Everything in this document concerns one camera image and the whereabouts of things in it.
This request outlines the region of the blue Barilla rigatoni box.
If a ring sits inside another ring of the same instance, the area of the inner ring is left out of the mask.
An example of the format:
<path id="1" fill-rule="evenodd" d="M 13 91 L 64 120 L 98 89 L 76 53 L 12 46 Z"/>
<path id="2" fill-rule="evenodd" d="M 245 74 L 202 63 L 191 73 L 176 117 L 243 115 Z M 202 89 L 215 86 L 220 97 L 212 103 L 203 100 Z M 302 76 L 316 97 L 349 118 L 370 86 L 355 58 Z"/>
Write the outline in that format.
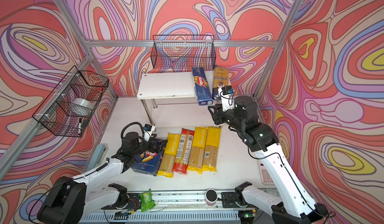
<path id="1" fill-rule="evenodd" d="M 153 155 L 153 152 L 150 151 L 143 152 L 136 157 L 136 161 L 131 166 L 131 169 L 135 173 L 157 176 L 162 158 L 154 158 Z"/>

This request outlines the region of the blue Barilla spaghetti box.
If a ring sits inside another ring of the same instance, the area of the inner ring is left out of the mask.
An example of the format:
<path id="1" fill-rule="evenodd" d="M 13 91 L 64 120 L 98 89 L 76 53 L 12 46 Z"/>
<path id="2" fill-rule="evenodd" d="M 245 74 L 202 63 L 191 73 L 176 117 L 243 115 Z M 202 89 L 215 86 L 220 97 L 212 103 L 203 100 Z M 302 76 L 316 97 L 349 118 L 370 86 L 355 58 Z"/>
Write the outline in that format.
<path id="1" fill-rule="evenodd" d="M 197 102 L 199 106 L 212 105 L 213 98 L 203 67 L 192 68 Z"/>

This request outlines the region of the clear blue spaghetti bag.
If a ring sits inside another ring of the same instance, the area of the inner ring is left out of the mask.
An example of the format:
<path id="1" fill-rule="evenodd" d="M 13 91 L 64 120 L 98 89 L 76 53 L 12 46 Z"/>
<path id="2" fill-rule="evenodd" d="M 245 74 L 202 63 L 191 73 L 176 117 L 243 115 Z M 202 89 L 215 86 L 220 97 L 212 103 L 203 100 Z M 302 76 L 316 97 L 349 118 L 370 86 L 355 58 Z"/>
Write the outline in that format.
<path id="1" fill-rule="evenodd" d="M 212 97 L 213 100 L 219 100 L 219 88 L 224 86 L 229 86 L 229 71 L 227 68 L 216 66 L 214 68 L 214 80 L 213 80 L 213 89 L 212 89 Z"/>

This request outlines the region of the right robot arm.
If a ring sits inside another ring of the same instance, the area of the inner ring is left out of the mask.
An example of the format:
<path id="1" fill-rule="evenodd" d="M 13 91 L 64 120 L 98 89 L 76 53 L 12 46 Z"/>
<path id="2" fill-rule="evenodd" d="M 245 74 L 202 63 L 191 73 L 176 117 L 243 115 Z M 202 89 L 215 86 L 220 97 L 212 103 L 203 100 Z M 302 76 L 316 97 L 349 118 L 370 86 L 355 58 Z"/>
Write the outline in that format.
<path id="1" fill-rule="evenodd" d="M 245 182 L 235 189 L 241 202 L 257 207 L 276 224 L 312 224 L 329 218 L 327 207 L 317 203 L 299 181 L 272 128 L 259 121 L 258 104 L 252 97 L 224 97 L 208 110 L 216 125 L 227 124 L 248 147 L 249 155 L 261 161 L 280 194 L 274 197 Z"/>

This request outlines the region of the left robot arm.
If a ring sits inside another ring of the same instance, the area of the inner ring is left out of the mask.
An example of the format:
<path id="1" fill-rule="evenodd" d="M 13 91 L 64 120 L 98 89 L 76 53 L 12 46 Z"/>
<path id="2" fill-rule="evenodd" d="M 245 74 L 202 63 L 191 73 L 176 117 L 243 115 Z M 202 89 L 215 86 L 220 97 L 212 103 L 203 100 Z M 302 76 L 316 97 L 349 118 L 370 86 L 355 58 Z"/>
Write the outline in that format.
<path id="1" fill-rule="evenodd" d="M 159 153 L 166 144 L 167 140 L 158 139 L 156 134 L 140 136 L 129 132 L 122 138 L 117 153 L 104 164 L 72 178 L 59 178 L 38 211 L 38 221 L 44 224 L 77 224 L 86 215 L 107 206 L 125 209 L 129 203 L 127 188 L 110 184 L 97 191 L 97 187 L 127 171 L 141 154 L 146 151 Z"/>

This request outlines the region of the white two-tier shelf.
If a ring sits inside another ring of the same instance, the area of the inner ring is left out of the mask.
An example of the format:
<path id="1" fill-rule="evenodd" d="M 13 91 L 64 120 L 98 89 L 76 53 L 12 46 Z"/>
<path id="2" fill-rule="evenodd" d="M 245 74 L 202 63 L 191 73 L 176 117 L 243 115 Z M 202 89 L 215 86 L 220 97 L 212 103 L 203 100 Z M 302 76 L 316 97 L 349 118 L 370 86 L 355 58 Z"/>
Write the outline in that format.
<path id="1" fill-rule="evenodd" d="M 208 107 L 197 104 L 191 72 L 143 74 L 137 98 L 156 127 L 214 125 Z"/>

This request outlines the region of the yellow Pastatime spaghetti bag left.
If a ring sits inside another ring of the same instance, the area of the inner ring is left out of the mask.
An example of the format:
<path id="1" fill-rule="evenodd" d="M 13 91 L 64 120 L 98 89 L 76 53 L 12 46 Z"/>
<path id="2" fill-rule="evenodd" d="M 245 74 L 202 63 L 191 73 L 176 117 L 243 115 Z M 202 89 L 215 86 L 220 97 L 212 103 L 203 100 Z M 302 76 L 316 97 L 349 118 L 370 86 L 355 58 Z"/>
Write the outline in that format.
<path id="1" fill-rule="evenodd" d="M 157 176 L 173 178 L 173 167 L 178 151 L 181 134 L 168 133 L 168 142 L 165 147 L 164 155 Z"/>

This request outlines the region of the yellow pastatime spaghetti bag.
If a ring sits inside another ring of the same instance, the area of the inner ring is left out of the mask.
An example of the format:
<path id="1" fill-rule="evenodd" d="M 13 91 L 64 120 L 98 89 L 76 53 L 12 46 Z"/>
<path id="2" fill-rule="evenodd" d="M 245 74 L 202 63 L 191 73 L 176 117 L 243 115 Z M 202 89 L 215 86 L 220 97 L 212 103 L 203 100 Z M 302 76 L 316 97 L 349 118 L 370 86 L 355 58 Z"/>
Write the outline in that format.
<path id="1" fill-rule="evenodd" d="M 190 158 L 187 170 L 202 174 L 205 146 L 208 135 L 207 127 L 196 127 L 191 147 Z"/>
<path id="2" fill-rule="evenodd" d="M 164 155 L 157 176 L 173 178 L 173 167 L 178 151 L 181 134 L 168 133 L 168 142 L 165 147 Z"/>

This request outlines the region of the red spaghetti bag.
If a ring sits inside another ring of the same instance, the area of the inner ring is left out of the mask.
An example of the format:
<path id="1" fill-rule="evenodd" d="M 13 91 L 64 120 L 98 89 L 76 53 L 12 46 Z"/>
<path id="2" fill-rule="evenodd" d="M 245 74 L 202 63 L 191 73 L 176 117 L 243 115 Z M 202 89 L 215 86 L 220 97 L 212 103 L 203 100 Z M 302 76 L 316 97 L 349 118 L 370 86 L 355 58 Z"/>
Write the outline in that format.
<path id="1" fill-rule="evenodd" d="M 194 133 L 195 132 L 193 130 L 182 129 L 179 146 L 173 166 L 173 172 L 182 175 L 187 174 Z"/>

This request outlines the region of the yellow Pastatime spaghetti bag middle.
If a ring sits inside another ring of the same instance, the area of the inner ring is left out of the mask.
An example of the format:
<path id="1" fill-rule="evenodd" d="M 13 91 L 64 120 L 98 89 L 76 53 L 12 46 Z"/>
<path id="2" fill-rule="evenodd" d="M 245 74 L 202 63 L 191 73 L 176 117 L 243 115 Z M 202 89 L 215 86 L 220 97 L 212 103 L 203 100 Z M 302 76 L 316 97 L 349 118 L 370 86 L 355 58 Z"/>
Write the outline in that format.
<path id="1" fill-rule="evenodd" d="M 190 158 L 187 170 L 202 174 L 205 146 L 208 135 L 207 127 L 196 127 L 191 147 Z"/>

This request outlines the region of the green snack packet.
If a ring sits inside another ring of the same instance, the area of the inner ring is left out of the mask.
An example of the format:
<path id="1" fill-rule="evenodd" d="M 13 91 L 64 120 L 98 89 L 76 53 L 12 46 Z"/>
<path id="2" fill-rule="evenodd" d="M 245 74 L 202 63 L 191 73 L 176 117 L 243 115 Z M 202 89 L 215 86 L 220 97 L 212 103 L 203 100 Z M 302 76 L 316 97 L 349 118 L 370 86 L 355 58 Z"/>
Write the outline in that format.
<path id="1" fill-rule="evenodd" d="M 141 198 L 141 212 L 147 212 L 156 206 L 156 203 L 152 198 L 151 189 L 146 192 L 140 193 L 139 196 Z"/>

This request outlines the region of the small round speaker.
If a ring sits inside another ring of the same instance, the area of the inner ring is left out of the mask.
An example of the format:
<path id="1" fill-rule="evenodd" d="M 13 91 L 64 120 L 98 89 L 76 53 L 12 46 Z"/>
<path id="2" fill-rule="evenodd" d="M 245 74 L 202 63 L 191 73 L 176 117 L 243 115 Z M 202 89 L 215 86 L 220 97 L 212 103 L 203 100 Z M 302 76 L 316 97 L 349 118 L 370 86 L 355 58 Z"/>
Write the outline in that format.
<path id="1" fill-rule="evenodd" d="M 205 202 L 208 206 L 214 206 L 218 200 L 218 194 L 215 190 L 209 189 L 205 193 Z"/>

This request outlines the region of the white pink calculator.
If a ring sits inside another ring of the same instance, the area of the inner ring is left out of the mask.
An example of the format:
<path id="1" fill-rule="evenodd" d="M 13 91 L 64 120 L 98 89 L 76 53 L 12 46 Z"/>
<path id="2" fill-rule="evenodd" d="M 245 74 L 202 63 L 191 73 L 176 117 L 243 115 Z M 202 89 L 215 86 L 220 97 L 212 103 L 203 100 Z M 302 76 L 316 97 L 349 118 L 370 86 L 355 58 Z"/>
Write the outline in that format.
<path id="1" fill-rule="evenodd" d="M 265 185 L 273 185 L 274 182 L 268 173 L 266 167 L 263 165 L 263 163 L 259 160 L 259 170 L 260 170 L 260 175 L 261 175 L 261 181 Z"/>

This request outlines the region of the black marker pen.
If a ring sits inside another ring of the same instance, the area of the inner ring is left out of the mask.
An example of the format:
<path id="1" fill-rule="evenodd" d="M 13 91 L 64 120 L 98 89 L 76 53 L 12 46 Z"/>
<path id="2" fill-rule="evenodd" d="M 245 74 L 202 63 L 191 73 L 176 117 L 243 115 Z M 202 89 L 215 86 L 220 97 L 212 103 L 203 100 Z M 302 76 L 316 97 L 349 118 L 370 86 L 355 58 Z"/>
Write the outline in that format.
<path id="1" fill-rule="evenodd" d="M 79 124 L 78 124 L 78 135 L 82 135 L 82 119 L 79 118 Z"/>

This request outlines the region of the silver tape roll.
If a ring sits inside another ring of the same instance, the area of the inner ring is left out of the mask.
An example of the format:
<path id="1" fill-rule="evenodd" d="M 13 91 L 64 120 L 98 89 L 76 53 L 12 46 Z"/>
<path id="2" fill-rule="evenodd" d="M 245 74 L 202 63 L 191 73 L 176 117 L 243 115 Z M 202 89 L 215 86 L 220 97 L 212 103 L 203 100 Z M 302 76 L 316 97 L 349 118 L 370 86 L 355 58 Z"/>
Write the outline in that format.
<path id="1" fill-rule="evenodd" d="M 94 105 L 91 102 L 82 98 L 75 98 L 69 106 L 71 113 L 80 117 L 89 116 L 93 108 Z"/>

